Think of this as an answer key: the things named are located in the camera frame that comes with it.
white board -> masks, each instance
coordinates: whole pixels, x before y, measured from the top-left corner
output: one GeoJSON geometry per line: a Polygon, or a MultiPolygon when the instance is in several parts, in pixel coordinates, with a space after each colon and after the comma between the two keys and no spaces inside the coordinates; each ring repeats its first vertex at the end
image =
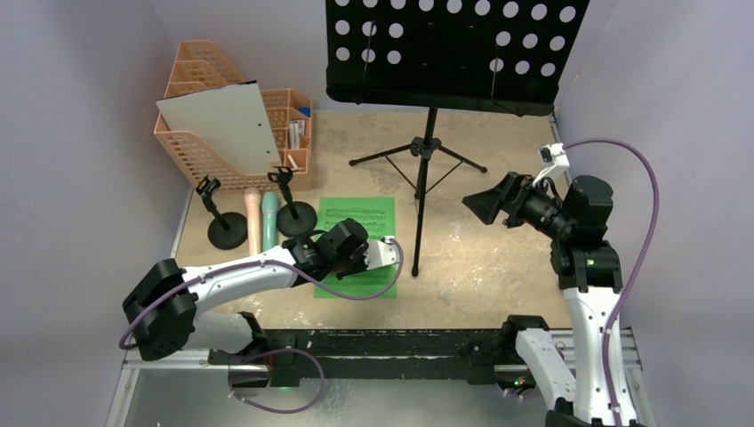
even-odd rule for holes
{"type": "Polygon", "coordinates": [[[171,130],[192,132],[240,173],[267,173],[280,164],[256,82],[159,100],[157,107],[171,130]]]}

green paper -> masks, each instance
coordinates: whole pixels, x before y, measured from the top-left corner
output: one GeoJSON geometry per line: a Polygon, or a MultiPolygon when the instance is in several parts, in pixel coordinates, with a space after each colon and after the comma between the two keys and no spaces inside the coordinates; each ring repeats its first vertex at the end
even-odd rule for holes
{"type": "MultiPolygon", "coordinates": [[[[317,230],[329,230],[346,218],[353,218],[364,226],[369,238],[396,235],[396,200],[393,197],[322,197],[317,212],[317,230]]],[[[323,283],[345,294],[364,296],[374,294],[387,285],[396,274],[397,266],[364,271],[338,280],[331,274],[323,283]]],[[[381,298],[396,298],[397,284],[381,298]]],[[[315,298],[338,298],[324,289],[314,287],[315,298]]]]}

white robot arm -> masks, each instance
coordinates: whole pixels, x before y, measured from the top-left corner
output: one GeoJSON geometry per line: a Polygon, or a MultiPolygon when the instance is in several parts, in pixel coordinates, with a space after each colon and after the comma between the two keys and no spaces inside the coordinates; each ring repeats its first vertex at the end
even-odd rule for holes
{"type": "Polygon", "coordinates": [[[180,269],[175,260],[164,260],[125,299],[123,308],[132,327],[124,336],[133,333],[145,361],[181,349],[237,353],[253,342],[259,328],[256,320],[249,313],[228,315],[210,309],[258,292],[322,280],[331,272],[342,278],[400,261],[392,236],[367,239],[366,230],[351,219],[317,241],[311,236],[292,238],[231,262],[180,269]]]}
{"type": "Polygon", "coordinates": [[[622,425],[636,426],[618,321],[607,332],[611,336],[607,357],[602,353],[608,316],[622,291],[618,254],[603,239],[613,190],[606,182],[583,175],[574,179],[564,199],[557,193],[551,197],[542,180],[557,178],[569,162],[560,143],[542,147],[540,155],[544,168],[536,178],[511,172],[493,189],[463,199],[485,224],[492,224],[503,211],[509,214],[503,221],[508,228],[528,223],[552,239],[550,263],[573,326],[576,376],[561,359],[546,327],[515,325],[514,320],[509,327],[517,332],[515,352],[547,402],[548,426],[615,425],[618,412],[622,425]],[[610,366],[616,405],[608,392],[605,363],[610,366]]]}

beige floor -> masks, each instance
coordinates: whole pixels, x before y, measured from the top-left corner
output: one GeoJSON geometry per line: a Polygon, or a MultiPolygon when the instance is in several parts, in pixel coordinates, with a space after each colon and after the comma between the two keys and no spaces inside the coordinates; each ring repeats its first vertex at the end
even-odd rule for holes
{"type": "MultiPolygon", "coordinates": [[[[262,327],[497,327],[511,313],[538,314],[551,326],[569,326],[549,265],[549,240],[527,226],[485,226],[461,204],[464,196],[490,189],[508,171],[539,172],[535,150],[552,141],[545,117],[440,112],[435,136],[446,147],[486,165],[489,173],[462,165],[427,195],[421,274],[411,277],[416,228],[411,187],[384,159],[355,167],[348,166],[348,160],[408,143],[423,134],[425,120],[422,113],[315,114],[316,187],[294,194],[314,207],[320,197],[394,197],[397,239],[407,258],[397,283],[398,298],[314,299],[312,286],[299,286],[249,296],[218,311],[253,312],[262,327]]],[[[415,179],[415,157],[403,153],[392,158],[415,179]]],[[[429,164],[429,182],[454,164],[436,152],[429,164]]],[[[215,202],[221,212],[245,212],[241,194],[220,194],[215,202]]],[[[243,246],[227,252],[210,246],[206,229],[211,219],[195,197],[176,255],[180,266],[248,255],[243,246]]]]}

white wall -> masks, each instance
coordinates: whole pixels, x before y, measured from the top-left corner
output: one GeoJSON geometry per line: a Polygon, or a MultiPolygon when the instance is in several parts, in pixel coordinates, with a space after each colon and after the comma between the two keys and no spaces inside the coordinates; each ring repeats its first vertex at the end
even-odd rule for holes
{"type": "Polygon", "coordinates": [[[0,10],[0,424],[103,425],[188,191],[151,135],[174,50],[148,0],[0,10]]]}
{"type": "MultiPolygon", "coordinates": [[[[564,141],[624,139],[658,174],[660,221],[625,318],[662,426],[754,419],[752,39],[752,2],[623,0],[559,115],[564,141]]],[[[615,148],[572,160],[613,184],[608,237],[627,277],[650,213],[646,174],[615,148]]]]}
{"type": "MultiPolygon", "coordinates": [[[[464,2],[473,5],[476,0],[464,2]]],[[[181,40],[213,40],[247,78],[257,79],[263,89],[296,87],[311,96],[319,108],[370,108],[336,102],[325,93],[325,0],[152,0],[152,3],[174,44],[181,40]]],[[[617,3],[618,0],[591,0],[571,60],[560,80],[564,91],[575,79],[617,3]]],[[[435,5],[445,7],[445,1],[437,0],[435,5]]],[[[502,16],[502,6],[498,9],[502,16]]]]}

